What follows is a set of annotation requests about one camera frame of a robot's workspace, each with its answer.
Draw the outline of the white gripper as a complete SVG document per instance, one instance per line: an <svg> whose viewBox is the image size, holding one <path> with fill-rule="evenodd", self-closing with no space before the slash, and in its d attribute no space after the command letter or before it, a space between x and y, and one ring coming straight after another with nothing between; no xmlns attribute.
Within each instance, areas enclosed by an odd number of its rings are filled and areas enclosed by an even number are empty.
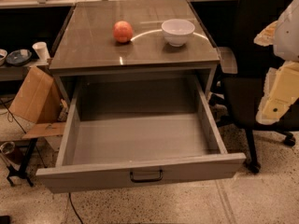
<svg viewBox="0 0 299 224"><path fill-rule="evenodd" d="M270 68L265 77L256 121L263 125L278 122L298 98L299 63L286 61L279 69Z"/></svg>

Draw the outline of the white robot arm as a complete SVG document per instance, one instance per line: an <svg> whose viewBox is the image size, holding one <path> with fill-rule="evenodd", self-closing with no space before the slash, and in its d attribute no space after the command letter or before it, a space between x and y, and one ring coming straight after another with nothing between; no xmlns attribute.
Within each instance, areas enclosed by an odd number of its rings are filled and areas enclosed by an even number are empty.
<svg viewBox="0 0 299 224"><path fill-rule="evenodd" d="M277 21L254 38L260 46L273 46L284 63L270 68L265 76L263 98L256 120L263 125L278 122L299 98L299 0L292 0Z"/></svg>

